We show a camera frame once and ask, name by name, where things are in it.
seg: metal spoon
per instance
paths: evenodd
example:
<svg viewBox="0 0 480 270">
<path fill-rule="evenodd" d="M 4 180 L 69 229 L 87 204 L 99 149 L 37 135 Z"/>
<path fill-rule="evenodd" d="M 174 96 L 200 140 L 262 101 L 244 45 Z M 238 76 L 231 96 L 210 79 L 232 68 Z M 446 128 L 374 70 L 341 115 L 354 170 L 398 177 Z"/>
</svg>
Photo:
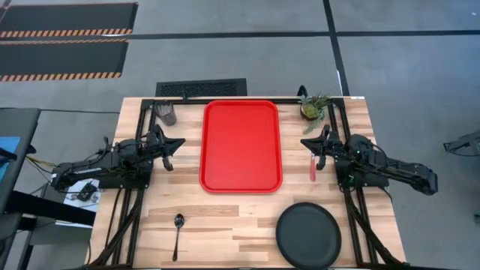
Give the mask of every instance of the metal spoon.
<svg viewBox="0 0 480 270">
<path fill-rule="evenodd" d="M 175 242 L 175 250 L 173 251 L 173 257 L 172 260 L 174 262 L 177 261 L 177 252 L 178 252 L 178 247 L 179 247 L 179 233 L 180 233 L 180 228 L 183 227 L 183 224 L 185 224 L 185 218 L 183 217 L 182 214 L 177 214 L 175 216 L 175 227 L 177 227 L 177 241 Z"/>
</svg>

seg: black round plate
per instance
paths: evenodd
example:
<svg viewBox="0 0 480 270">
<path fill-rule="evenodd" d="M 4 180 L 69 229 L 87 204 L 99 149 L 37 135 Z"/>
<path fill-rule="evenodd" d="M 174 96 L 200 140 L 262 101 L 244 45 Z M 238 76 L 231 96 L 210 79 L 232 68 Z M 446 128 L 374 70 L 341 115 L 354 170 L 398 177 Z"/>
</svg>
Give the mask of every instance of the black round plate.
<svg viewBox="0 0 480 270">
<path fill-rule="evenodd" d="M 300 202 L 287 208 L 277 223 L 277 245 L 297 269 L 327 269 L 340 253 L 337 221 L 323 207 Z"/>
</svg>

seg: floor mat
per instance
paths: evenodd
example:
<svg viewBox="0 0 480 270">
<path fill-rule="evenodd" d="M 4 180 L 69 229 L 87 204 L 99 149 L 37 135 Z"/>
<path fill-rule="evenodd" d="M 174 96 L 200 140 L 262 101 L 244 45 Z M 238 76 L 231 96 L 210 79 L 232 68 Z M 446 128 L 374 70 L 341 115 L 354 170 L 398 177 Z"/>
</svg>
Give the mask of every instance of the floor mat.
<svg viewBox="0 0 480 270">
<path fill-rule="evenodd" d="M 156 97 L 246 96 L 247 79 L 210 79 L 181 82 L 157 82 Z"/>
<path fill-rule="evenodd" d="M 137 3 L 10 6 L 0 38 L 130 34 L 137 8 Z"/>
<path fill-rule="evenodd" d="M 0 42 L 0 81 L 118 78 L 127 48 L 127 39 Z"/>
</svg>

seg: blue object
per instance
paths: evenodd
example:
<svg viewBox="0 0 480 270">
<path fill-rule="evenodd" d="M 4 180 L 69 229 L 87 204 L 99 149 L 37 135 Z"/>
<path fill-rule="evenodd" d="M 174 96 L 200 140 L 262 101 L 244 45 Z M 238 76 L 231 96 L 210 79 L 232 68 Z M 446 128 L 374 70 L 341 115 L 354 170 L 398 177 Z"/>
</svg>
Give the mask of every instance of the blue object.
<svg viewBox="0 0 480 270">
<path fill-rule="evenodd" d="M 20 137 L 0 137 L 0 148 L 14 153 L 19 142 Z M 9 162 L 3 164 L 3 166 L 0 166 L 0 182 L 3 179 L 3 175 L 7 171 L 8 164 Z"/>
</svg>

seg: wood plank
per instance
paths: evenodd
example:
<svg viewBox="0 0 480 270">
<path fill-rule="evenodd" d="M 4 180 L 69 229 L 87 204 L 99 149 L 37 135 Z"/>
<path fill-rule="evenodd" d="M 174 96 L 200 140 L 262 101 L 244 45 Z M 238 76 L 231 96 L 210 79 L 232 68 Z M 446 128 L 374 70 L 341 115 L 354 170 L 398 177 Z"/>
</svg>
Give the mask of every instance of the wood plank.
<svg viewBox="0 0 480 270">
<path fill-rule="evenodd" d="M 135 136 L 141 100 L 141 97 L 124 99 L 115 133 L 116 142 Z M 345 98 L 345 104 L 352 134 L 362 134 L 374 141 L 365 100 Z M 343 194 L 338 190 L 333 159 L 327 157 L 325 169 L 316 171 L 316 181 L 312 182 L 310 152 L 300 143 L 301 138 L 317 136 L 323 124 L 329 124 L 329 117 L 325 117 L 315 131 L 304 135 L 302 131 L 308 123 L 301 119 L 299 105 L 282 104 L 277 108 L 283 184 L 271 194 L 213 194 L 200 187 L 205 105 L 175 105 L 178 121 L 171 127 L 157 121 L 168 137 L 183 137 L 187 142 L 171 158 L 175 168 L 172 172 L 163 168 L 161 160 L 154 162 L 151 185 L 145 192 L 134 267 L 291 267 L 276 246 L 275 226 L 282 211 L 298 202 L 317 203 L 332 213 L 342 232 L 342 248 L 334 266 L 355 265 L 347 211 Z M 341 130 L 338 112 L 337 118 Z M 394 256 L 405 260 L 390 199 L 378 188 L 367 187 L 364 192 L 373 230 Z M 116 190 L 102 194 L 91 235 L 94 258 L 104 248 L 115 195 Z M 179 212 L 185 216 L 186 222 L 180 232 L 178 261 L 172 262 L 176 237 L 173 218 Z M 128 246 L 126 239 L 121 256 L 124 261 Z M 361 244 L 367 260 L 365 240 L 362 239 Z"/>
</svg>

